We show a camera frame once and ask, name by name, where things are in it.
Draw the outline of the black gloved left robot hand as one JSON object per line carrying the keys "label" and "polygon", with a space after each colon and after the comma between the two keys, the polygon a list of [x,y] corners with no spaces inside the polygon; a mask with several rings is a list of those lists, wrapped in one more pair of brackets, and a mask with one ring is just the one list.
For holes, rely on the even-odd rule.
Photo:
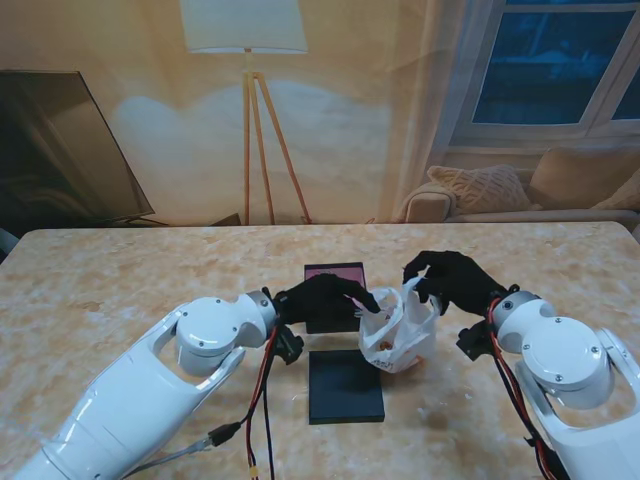
{"label": "black gloved left robot hand", "polygon": [[377,314],[381,308],[360,283],[334,274],[315,275],[279,292],[273,304],[285,324],[350,321],[362,309]]}

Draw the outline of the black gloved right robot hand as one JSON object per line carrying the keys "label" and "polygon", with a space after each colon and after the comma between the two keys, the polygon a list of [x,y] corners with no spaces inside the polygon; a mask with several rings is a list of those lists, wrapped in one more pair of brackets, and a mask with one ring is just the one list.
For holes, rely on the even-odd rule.
{"label": "black gloved right robot hand", "polygon": [[444,315],[453,303],[464,312],[484,316],[495,298],[504,298],[508,289],[495,281],[471,257],[456,251],[421,251],[405,267],[403,283],[425,271],[415,285],[422,303],[437,297]]}

